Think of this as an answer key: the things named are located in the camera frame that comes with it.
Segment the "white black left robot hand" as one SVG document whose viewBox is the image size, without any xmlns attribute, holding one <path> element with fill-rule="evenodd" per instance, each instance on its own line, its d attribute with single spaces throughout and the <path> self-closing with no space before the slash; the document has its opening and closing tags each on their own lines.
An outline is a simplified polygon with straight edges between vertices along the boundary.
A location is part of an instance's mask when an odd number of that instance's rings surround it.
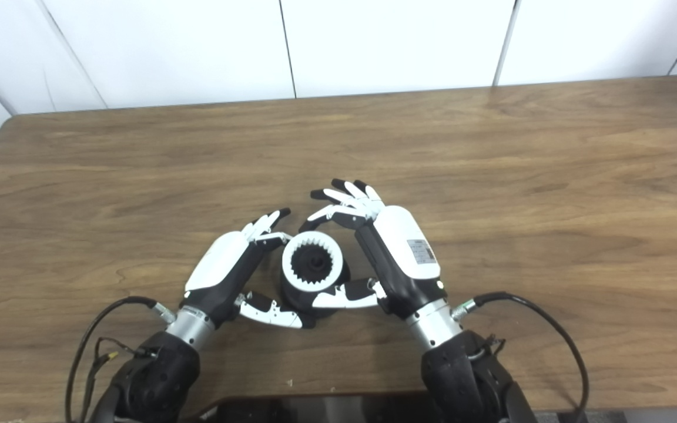
<svg viewBox="0 0 677 423">
<path fill-rule="evenodd" d="M 245 284 L 266 254 L 289 243 L 292 236 L 274 232 L 289 208 L 278 209 L 253 220 L 238 231 L 220 236 L 198 262 L 185 284 L 181 307 L 203 313 L 204 321 L 219 329 L 237 316 L 263 324 L 308 330 L 316 320 L 255 291 Z"/>
</svg>

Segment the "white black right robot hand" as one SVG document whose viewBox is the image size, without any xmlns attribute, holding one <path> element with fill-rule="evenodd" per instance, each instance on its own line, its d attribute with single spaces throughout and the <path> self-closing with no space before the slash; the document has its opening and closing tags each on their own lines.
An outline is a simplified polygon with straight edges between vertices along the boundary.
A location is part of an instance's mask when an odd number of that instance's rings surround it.
<svg viewBox="0 0 677 423">
<path fill-rule="evenodd" d="M 410 211 L 384 203 L 362 180 L 333 179 L 330 188 L 312 190 L 310 197 L 330 204 L 309 215 L 299 230 L 330 221 L 354 230 L 385 294 L 380 303 L 386 313 L 406 319 L 446 298 L 440 263 Z"/>
</svg>

